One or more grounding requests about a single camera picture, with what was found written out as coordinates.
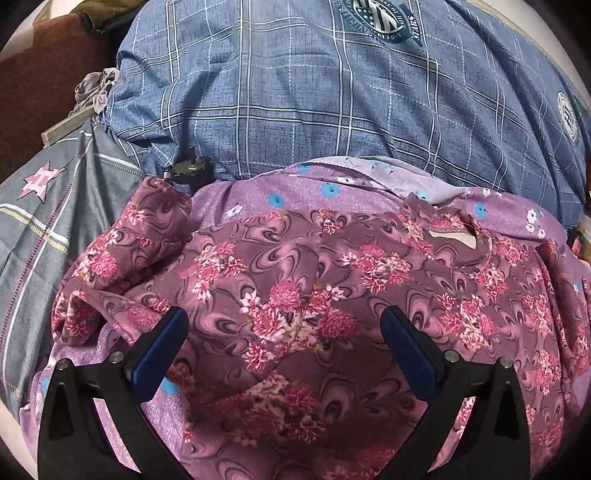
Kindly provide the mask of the maroon floral patterned garment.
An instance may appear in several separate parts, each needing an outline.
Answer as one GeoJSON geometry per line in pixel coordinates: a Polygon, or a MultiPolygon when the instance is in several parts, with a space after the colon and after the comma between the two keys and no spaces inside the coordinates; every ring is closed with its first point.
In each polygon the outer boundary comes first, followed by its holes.
{"type": "Polygon", "coordinates": [[[187,337],[144,411],[191,477],[372,479],[427,407],[381,333],[390,306],[442,350],[514,364],[534,472],[574,439],[590,267],[564,227],[519,196],[352,157],[193,196],[145,179],[61,282],[24,437],[61,359],[101,362],[179,307],[187,337]]]}

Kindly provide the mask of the grey star pillow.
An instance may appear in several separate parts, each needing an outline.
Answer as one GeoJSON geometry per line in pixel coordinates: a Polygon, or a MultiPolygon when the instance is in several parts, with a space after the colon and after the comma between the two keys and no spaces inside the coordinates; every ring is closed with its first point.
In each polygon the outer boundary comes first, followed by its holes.
{"type": "Polygon", "coordinates": [[[98,118],[1,185],[1,401],[17,416],[51,350],[62,277],[120,216],[144,173],[98,118]]]}

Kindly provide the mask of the black small device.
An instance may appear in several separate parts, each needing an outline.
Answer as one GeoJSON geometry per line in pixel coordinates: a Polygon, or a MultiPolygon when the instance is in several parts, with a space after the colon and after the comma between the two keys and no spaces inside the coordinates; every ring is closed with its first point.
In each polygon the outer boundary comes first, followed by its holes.
{"type": "Polygon", "coordinates": [[[214,181],[214,166],[211,158],[198,156],[193,147],[189,147],[177,161],[166,168],[163,179],[176,187],[183,187],[190,195],[214,181]]]}

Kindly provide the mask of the beige flat box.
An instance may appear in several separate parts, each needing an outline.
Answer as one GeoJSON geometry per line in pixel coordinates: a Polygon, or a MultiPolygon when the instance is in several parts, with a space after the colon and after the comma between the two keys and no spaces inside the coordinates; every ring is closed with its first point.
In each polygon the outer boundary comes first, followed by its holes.
{"type": "Polygon", "coordinates": [[[75,112],[74,114],[64,118],[58,123],[54,124],[49,129],[45,130],[41,134],[41,140],[44,148],[47,148],[57,141],[64,138],[67,134],[80,128],[87,119],[90,119],[96,115],[94,107],[89,105],[83,109],[75,112]]]}

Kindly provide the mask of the small lilac crumpled cloth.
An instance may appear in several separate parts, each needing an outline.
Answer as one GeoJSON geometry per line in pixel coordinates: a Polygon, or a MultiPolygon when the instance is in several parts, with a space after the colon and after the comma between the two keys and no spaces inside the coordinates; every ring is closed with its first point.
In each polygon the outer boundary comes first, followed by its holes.
{"type": "Polygon", "coordinates": [[[69,112],[69,116],[88,107],[92,107],[96,114],[100,114],[106,106],[109,92],[119,77],[120,71],[115,67],[88,73],[74,88],[75,105],[69,112]]]}

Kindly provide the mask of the dark red headboard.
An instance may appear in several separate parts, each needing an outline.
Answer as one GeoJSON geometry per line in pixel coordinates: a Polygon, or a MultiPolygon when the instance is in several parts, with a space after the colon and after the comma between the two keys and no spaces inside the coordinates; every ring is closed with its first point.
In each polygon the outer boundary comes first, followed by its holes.
{"type": "Polygon", "coordinates": [[[1,178],[42,149],[41,133],[75,105],[74,88],[114,65],[115,37],[68,14],[33,27],[32,45],[1,61],[1,178]]]}

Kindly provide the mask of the blue plaid quilt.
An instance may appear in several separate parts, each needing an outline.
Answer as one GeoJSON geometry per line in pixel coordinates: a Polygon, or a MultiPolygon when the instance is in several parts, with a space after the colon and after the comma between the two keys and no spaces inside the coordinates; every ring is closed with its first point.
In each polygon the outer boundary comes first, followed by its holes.
{"type": "Polygon", "coordinates": [[[565,226],[590,111],[558,65],[467,1],[150,1],[103,113],[143,169],[184,150],[221,179],[387,156],[525,197],[565,226]]]}

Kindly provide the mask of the olive green cloth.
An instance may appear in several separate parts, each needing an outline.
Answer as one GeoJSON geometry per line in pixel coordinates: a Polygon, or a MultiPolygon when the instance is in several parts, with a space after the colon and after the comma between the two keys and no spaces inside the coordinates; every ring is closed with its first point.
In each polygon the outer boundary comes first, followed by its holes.
{"type": "Polygon", "coordinates": [[[105,31],[132,20],[144,4],[144,0],[43,1],[31,24],[74,13],[92,31],[105,31]]]}

